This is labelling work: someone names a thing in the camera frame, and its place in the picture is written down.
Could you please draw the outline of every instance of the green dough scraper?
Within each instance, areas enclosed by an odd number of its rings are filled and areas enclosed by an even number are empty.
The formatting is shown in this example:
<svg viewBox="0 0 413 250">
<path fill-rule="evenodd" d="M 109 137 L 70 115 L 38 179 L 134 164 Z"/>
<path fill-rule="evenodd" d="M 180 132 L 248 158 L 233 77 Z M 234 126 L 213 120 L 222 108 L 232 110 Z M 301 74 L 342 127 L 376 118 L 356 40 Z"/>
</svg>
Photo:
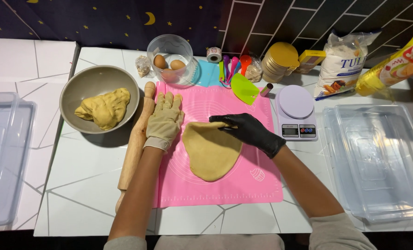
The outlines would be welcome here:
<svg viewBox="0 0 413 250">
<path fill-rule="evenodd" d="M 258 97 L 259 88 L 254 86 L 241 73 L 236 73 L 231 79 L 231 89 L 233 93 L 248 105 L 253 105 L 254 100 Z"/>
</svg>

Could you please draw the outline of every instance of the hand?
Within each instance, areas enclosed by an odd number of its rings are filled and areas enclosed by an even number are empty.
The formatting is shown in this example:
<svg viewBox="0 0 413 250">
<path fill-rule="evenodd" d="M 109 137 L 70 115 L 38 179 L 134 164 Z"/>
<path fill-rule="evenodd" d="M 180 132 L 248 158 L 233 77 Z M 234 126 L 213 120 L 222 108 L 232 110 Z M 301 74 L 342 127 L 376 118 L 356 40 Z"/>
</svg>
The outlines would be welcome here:
<svg viewBox="0 0 413 250">
<path fill-rule="evenodd" d="M 209 122 L 225 122 L 231 127 L 219 128 L 243 143 L 262 150 L 270 159 L 279 152 L 287 141 L 268 131 L 264 125 L 248 113 L 239 115 L 210 116 Z"/>
<path fill-rule="evenodd" d="M 171 92 L 164 95 L 158 94 L 154 113 L 149 117 L 146 129 L 146 143 L 144 147 L 151 146 L 167 151 L 176 135 L 180 131 L 181 122 L 185 113 L 179 109 L 181 94 L 174 97 Z"/>
</svg>

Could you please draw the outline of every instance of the black glove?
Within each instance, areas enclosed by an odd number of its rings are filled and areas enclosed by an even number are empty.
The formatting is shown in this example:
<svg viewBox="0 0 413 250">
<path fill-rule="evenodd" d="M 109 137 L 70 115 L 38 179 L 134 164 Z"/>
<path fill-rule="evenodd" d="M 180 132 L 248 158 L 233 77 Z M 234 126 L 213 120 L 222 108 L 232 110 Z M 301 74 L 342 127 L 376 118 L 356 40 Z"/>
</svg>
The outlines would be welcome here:
<svg viewBox="0 0 413 250">
<path fill-rule="evenodd" d="M 237 128 L 222 127 L 219 130 L 234 136 L 243 143 L 257 147 L 270 159 L 273 159 L 281 147 L 287 143 L 285 139 L 268 131 L 258 119 L 248 113 L 210 116 L 209 122 L 225 122 L 231 126 L 237 126 Z"/>
</svg>

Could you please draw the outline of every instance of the clear plastic container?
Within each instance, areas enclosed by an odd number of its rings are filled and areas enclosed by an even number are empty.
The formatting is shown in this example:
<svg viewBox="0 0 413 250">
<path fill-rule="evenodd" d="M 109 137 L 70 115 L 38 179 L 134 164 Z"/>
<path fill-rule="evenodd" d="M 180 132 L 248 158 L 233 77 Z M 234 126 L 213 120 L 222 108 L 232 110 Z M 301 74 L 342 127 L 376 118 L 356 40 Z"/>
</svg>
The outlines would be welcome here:
<svg viewBox="0 0 413 250">
<path fill-rule="evenodd" d="M 0 93 L 0 225 L 15 219 L 37 105 Z"/>
<path fill-rule="evenodd" d="M 413 219 L 413 121 L 403 105 L 324 108 L 338 193 L 370 222 Z"/>
<path fill-rule="evenodd" d="M 185 84 L 191 80 L 194 74 L 191 45 L 182 37 L 166 34 L 154 38 L 148 45 L 147 55 L 153 71 L 160 81 L 166 83 Z M 162 55 L 166 61 L 166 67 L 173 60 L 181 60 L 186 66 L 181 69 L 166 71 L 154 65 L 154 57 Z"/>
</svg>

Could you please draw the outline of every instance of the clear plastic tray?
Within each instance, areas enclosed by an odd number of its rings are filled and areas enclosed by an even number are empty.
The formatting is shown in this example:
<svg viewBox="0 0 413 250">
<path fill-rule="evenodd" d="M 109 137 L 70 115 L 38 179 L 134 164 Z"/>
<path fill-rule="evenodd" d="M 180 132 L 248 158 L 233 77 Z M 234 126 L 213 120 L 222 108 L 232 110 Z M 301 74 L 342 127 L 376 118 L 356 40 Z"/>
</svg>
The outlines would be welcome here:
<svg viewBox="0 0 413 250">
<path fill-rule="evenodd" d="M 0 225 L 15 218 L 36 109 L 16 93 L 0 93 Z"/>
<path fill-rule="evenodd" d="M 370 222 L 413 219 L 413 121 L 403 105 L 337 105 L 323 119 L 337 188 Z"/>
</svg>

